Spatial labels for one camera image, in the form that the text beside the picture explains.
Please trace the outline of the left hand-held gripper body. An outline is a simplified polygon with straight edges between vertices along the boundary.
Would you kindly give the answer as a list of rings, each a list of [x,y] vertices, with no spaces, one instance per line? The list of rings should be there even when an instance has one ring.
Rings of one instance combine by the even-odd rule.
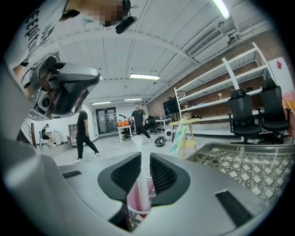
[[[33,105],[28,114],[28,117],[32,120],[39,121],[64,118],[50,116],[53,103],[60,93],[65,90],[65,86],[62,88],[59,87],[59,82],[57,80],[59,70],[55,69],[55,64],[58,62],[61,62],[59,52],[48,53],[30,67],[28,82],[25,83],[24,88],[29,91],[30,101]],[[48,79],[49,85],[52,89],[57,91],[54,100],[51,99],[47,91],[45,91],[39,83],[39,80],[48,73],[51,73]]]

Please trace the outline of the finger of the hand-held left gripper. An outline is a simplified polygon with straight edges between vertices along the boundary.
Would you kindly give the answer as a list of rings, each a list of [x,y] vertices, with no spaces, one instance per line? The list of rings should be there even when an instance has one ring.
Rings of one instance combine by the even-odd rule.
[[[100,73],[89,66],[58,62],[55,69],[59,70],[57,80],[60,88],[70,83],[81,83],[83,89],[90,93],[100,81]]]
[[[78,108],[83,104],[89,91],[86,88],[65,89],[53,103],[51,117],[69,117],[77,113]]]

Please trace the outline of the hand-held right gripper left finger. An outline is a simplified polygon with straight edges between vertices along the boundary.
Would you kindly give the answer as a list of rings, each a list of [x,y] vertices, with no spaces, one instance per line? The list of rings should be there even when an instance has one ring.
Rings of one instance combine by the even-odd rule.
[[[128,153],[99,162],[57,166],[47,158],[67,186],[89,209],[113,225],[131,231],[127,196],[140,172],[142,155]]]

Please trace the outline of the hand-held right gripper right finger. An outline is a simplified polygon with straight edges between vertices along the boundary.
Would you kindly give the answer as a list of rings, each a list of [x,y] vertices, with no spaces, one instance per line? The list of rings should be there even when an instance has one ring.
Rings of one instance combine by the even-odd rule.
[[[261,223],[265,204],[212,167],[150,154],[156,195],[135,236],[248,236]]]

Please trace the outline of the person's left hand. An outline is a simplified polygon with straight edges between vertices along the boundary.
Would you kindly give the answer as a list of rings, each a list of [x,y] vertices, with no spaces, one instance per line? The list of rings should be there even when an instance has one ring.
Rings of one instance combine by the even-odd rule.
[[[48,79],[51,76],[51,73],[46,74],[45,76],[43,76],[40,80],[39,83],[42,86],[42,88],[47,91],[47,93],[49,94],[49,96],[51,97],[52,100],[55,99],[56,97],[56,93],[57,91],[54,90],[53,88],[50,87]]]

